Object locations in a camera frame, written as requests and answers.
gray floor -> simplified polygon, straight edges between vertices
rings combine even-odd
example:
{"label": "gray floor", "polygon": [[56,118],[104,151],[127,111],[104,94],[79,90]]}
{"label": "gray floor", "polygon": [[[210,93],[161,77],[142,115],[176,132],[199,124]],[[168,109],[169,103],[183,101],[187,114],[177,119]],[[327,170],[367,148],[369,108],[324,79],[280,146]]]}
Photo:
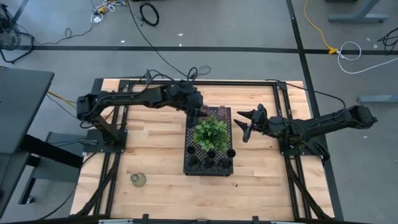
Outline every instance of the gray floor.
{"label": "gray floor", "polygon": [[[14,14],[22,0],[3,1]],[[304,0],[293,0],[298,26],[306,49],[324,49],[319,33],[303,16]],[[381,1],[374,12],[388,13],[391,18],[383,24],[334,24],[327,21],[329,13],[353,12],[363,3],[310,1],[308,16],[325,31],[328,43],[340,47],[355,41],[363,49],[381,49],[377,39],[395,29],[398,3]],[[154,1],[160,12],[159,26],[142,26],[142,31],[155,46],[222,46],[222,47],[280,47],[296,48],[285,1],[278,0],[217,0],[217,1]],[[134,12],[138,4],[133,3]],[[74,34],[90,27],[89,0],[30,0],[18,23],[35,35],[38,41],[55,41],[63,37],[66,27]],[[84,37],[61,42],[60,45],[146,46],[128,10],[117,7],[103,22]],[[7,56],[18,55],[19,51]],[[232,52],[161,52],[173,65],[183,71],[192,66],[209,65],[209,79],[303,80],[297,54],[232,53]],[[357,62],[343,62],[349,71],[362,70],[394,57],[363,56]],[[308,66],[316,90],[339,96],[347,105],[356,103],[361,94],[397,93],[398,62],[359,75],[343,73],[336,55],[307,55]],[[51,90],[74,99],[88,93],[94,78],[142,75],[145,69],[157,69],[178,78],[154,52],[118,51],[35,51],[15,65],[8,67],[45,70],[55,73]],[[338,110],[341,105],[333,99],[317,96],[322,114]],[[397,105],[369,105],[379,119],[372,129],[343,130],[328,134],[335,178],[346,220],[366,223],[395,223],[398,207],[398,132]],[[84,134],[78,121],[57,105],[45,100],[29,132],[38,138],[49,131]],[[7,212],[0,222],[31,220],[53,210],[65,200],[73,183],[40,182],[34,188],[37,203],[16,206],[24,178],[16,190]],[[53,217],[68,214],[71,201]],[[12,214],[12,209],[20,211]]]}

butcher block tabletop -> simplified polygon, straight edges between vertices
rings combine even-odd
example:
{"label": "butcher block tabletop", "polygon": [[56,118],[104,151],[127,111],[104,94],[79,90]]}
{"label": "butcher block tabletop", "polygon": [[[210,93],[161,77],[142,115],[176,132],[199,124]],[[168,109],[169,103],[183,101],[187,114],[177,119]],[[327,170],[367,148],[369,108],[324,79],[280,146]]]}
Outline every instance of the butcher block tabletop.
{"label": "butcher block tabletop", "polygon": [[[302,82],[288,83],[303,86]],[[104,79],[102,90],[117,91],[118,85],[118,79]],[[232,119],[249,122],[236,112],[250,111],[259,103],[266,108],[268,117],[277,116],[271,86],[196,87],[203,95],[204,104],[230,107]],[[311,118],[305,91],[288,86],[287,92],[293,118]],[[280,101],[284,108],[282,94]],[[102,115],[108,115],[112,109],[106,108]],[[123,110],[119,111],[120,120]],[[141,218],[147,213],[151,219],[252,220],[258,216],[260,220],[294,220],[285,161],[276,139],[252,133],[249,142],[244,143],[242,130],[233,122],[234,174],[187,176],[183,173],[185,122],[186,114],[170,107],[129,107],[126,150],[119,164],[111,218]],[[320,158],[301,158],[308,191],[323,211],[334,217]],[[79,211],[98,187],[103,159],[104,154],[97,153],[81,169],[71,214]],[[133,186],[130,180],[138,172],[147,177],[146,185],[141,188]],[[100,213],[105,211],[108,188],[102,197]],[[297,188],[296,192],[303,217],[302,197]]]}

pegboard tray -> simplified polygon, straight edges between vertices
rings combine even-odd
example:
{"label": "pegboard tray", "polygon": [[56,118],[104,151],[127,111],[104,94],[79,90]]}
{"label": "pegboard tray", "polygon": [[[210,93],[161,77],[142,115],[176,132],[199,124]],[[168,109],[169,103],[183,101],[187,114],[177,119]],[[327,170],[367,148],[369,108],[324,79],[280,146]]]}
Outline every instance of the pegboard tray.
{"label": "pegboard tray", "polygon": [[[210,112],[211,115],[216,116],[217,107],[210,107]],[[232,149],[232,124],[231,124],[231,108],[226,108],[227,109],[227,114],[225,116],[225,119],[223,120],[226,125],[227,125],[227,132],[229,134],[229,143],[228,143],[228,149]],[[198,169],[196,170],[188,170],[186,168],[186,163],[188,162],[189,158],[188,158],[188,152],[187,152],[187,148],[188,146],[193,146],[196,151],[195,151],[195,155],[199,158],[199,161],[202,162],[205,158],[206,158],[206,151],[201,149],[201,146],[195,144],[193,142],[193,131],[195,130],[195,127],[193,128],[188,128],[185,127],[185,150],[184,150],[184,163],[183,163],[183,171],[185,173],[185,175],[206,175],[206,176],[230,176],[231,174],[233,174],[233,159],[231,159],[232,162],[232,166],[229,169],[228,172],[220,172],[217,168],[217,163],[220,159],[223,158],[227,158],[226,152],[220,152],[216,150],[216,157],[214,158],[215,160],[215,164],[216,167],[214,169],[213,172],[203,172],[201,167],[199,166]]]}

yellow cable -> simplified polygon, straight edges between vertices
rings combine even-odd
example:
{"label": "yellow cable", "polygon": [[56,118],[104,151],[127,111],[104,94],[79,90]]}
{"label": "yellow cable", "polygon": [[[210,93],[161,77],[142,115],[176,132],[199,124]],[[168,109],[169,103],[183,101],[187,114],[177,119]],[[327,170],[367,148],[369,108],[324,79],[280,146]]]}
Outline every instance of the yellow cable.
{"label": "yellow cable", "polygon": [[58,99],[64,101],[65,103],[67,103],[67,104],[70,105],[71,107],[76,108],[76,106],[75,106],[75,104],[74,104],[75,102],[73,102],[72,100],[67,100],[67,99],[65,99],[64,97],[59,96],[59,95],[53,93],[53,92],[50,91],[50,90],[47,91],[47,92],[50,93],[51,95],[53,95],[54,97],[57,97]]}
{"label": "yellow cable", "polygon": [[305,1],[305,4],[304,4],[304,16],[305,16],[305,18],[307,19],[307,21],[308,21],[314,28],[316,28],[316,29],[319,31],[319,33],[321,33],[323,43],[325,43],[325,45],[326,45],[326,46],[328,47],[328,49],[329,49],[329,54],[330,54],[330,55],[331,55],[331,54],[335,54],[335,53],[338,51],[338,49],[335,48],[335,47],[330,47],[330,46],[328,45],[328,43],[327,43],[326,40],[325,40],[325,36],[323,35],[322,30],[319,29],[316,25],[314,25],[314,24],[311,22],[311,20],[308,18],[308,16],[307,16],[307,4],[308,4],[308,0],[306,0],[306,1]]}

green plant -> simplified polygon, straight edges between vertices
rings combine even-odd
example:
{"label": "green plant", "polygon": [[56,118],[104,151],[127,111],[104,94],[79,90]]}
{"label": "green plant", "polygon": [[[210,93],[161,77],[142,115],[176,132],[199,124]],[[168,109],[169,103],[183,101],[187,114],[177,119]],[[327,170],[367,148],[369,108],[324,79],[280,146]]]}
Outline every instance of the green plant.
{"label": "green plant", "polygon": [[193,142],[208,152],[211,149],[225,152],[228,148],[229,134],[224,121],[217,121],[215,116],[200,121],[193,131]]}

